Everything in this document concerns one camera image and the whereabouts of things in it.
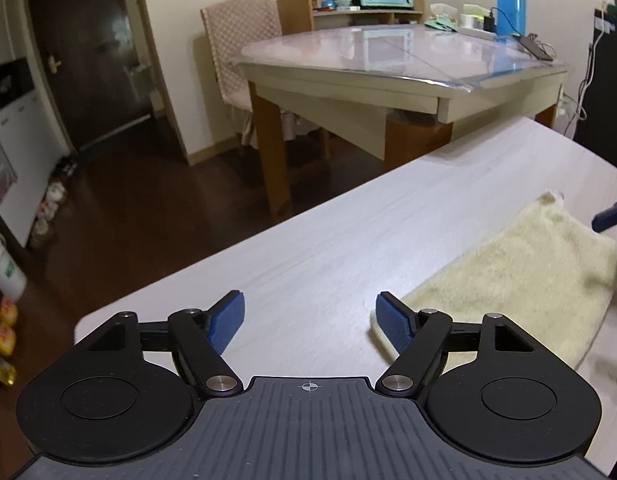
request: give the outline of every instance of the door handle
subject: door handle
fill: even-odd
[[[60,60],[55,61],[55,56],[51,54],[48,56],[48,69],[51,74],[56,74],[58,72],[58,67],[62,65]]]

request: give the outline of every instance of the table leg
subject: table leg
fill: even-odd
[[[271,216],[274,222],[282,222],[293,215],[282,114],[280,107],[257,95],[255,83],[249,81],[248,88]]]
[[[433,115],[410,112],[406,120],[387,117],[384,171],[394,170],[448,144],[452,132],[452,123],[438,123]]]
[[[535,121],[537,121],[539,124],[543,124],[544,126],[547,126],[548,128],[552,129],[553,126],[555,126],[556,117],[557,117],[557,104],[554,104],[553,106],[549,106],[543,112],[538,113],[535,116]]]
[[[331,133],[326,128],[319,128],[319,140],[323,158],[331,158]]]

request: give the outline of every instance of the cable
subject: cable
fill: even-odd
[[[537,43],[537,46],[540,47],[544,52],[546,52],[546,47],[549,47],[550,49],[553,50],[553,59],[557,59],[557,49],[555,47],[553,47],[550,43],[544,43],[543,41],[535,41],[535,43]]]
[[[568,115],[569,120],[574,120],[576,115],[577,115],[577,108],[578,108],[578,101],[572,97],[570,97],[568,94],[564,93],[562,94],[562,97],[565,99],[568,99],[570,101],[570,103],[567,103],[565,100],[562,100],[562,105],[563,106],[568,106],[569,109],[571,110],[571,113]],[[585,121],[588,119],[588,114],[586,113],[586,110],[584,110],[584,108],[581,108],[578,120],[580,121]]]
[[[573,117],[571,118],[570,121],[568,121],[568,124],[566,125],[566,129],[564,130],[564,134],[568,134],[568,129],[571,127],[571,125],[573,124],[573,121],[575,120],[575,117],[581,117],[581,111],[583,110],[583,102],[584,102],[584,97],[586,96],[586,91],[589,89],[589,87],[592,84],[592,80],[595,77],[595,58],[597,57],[597,46],[599,44],[599,42],[601,41],[601,38],[604,36],[604,33],[606,32],[605,30],[605,24],[604,24],[604,9],[605,6],[602,6],[602,10],[601,10],[601,30],[599,32],[599,35],[597,37],[597,39],[594,41],[594,43],[592,44],[592,49],[591,51],[589,51],[589,63],[588,66],[586,67],[586,75],[584,80],[579,83],[579,95],[578,95],[578,102],[577,102],[577,113],[575,115],[573,115]],[[594,21],[593,21],[593,30],[596,29],[596,24],[597,24],[597,16],[594,17]]]
[[[517,32],[517,33],[518,33],[518,34],[519,34],[522,38],[524,37],[524,35],[523,35],[520,31],[518,31],[518,30],[515,28],[515,25],[513,25],[513,24],[512,24],[511,20],[509,20],[509,17],[508,17],[508,16],[506,16],[506,13],[505,13],[503,10],[501,10],[499,7],[491,7],[491,16],[493,15],[493,10],[496,10],[496,11],[497,11],[497,12],[499,12],[499,13],[500,13],[503,17],[505,17],[505,18],[506,18],[506,21],[507,21],[507,22],[509,22],[509,25],[511,25],[512,30],[514,30],[515,32]]]

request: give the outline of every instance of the door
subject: door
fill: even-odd
[[[29,0],[50,88],[76,148],[150,113],[125,69],[138,57],[124,0]]]

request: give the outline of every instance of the black circular base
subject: black circular base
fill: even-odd
[[[548,386],[538,381],[507,377],[483,387],[482,402],[496,415],[514,420],[532,420],[552,410],[557,398]]]
[[[426,411],[453,442],[497,462],[552,462],[585,450],[601,415],[595,391],[573,370],[475,362],[431,386]]]
[[[80,418],[111,418],[130,409],[138,400],[135,386],[114,377],[92,377],[71,384],[62,395],[62,405]]]
[[[82,371],[72,384],[52,375],[34,380],[17,406],[31,445],[62,462],[97,464],[138,457],[169,442],[192,416],[191,391],[157,365],[125,368],[111,365],[108,376],[84,377]]]

